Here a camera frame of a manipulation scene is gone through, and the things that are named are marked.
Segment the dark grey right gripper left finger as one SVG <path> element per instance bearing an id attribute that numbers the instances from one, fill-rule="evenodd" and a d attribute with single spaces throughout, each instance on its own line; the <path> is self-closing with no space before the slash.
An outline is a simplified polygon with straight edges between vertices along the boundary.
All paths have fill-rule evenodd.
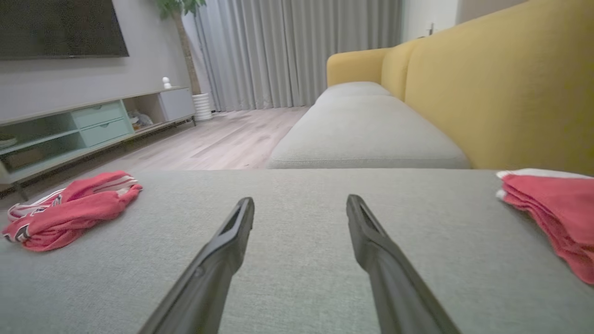
<path id="1" fill-rule="evenodd" d="M 240 199 L 144 324 L 142 334 L 216 334 L 232 277 L 244 262 L 254 220 Z"/>

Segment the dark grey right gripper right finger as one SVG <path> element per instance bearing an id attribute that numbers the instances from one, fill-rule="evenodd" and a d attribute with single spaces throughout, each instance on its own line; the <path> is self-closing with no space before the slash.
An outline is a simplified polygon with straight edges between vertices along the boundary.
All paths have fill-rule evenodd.
<path id="1" fill-rule="evenodd" d="M 362 197 L 348 196 L 354 255 L 367 272 L 383 334 L 458 334 L 460 330 Z"/>

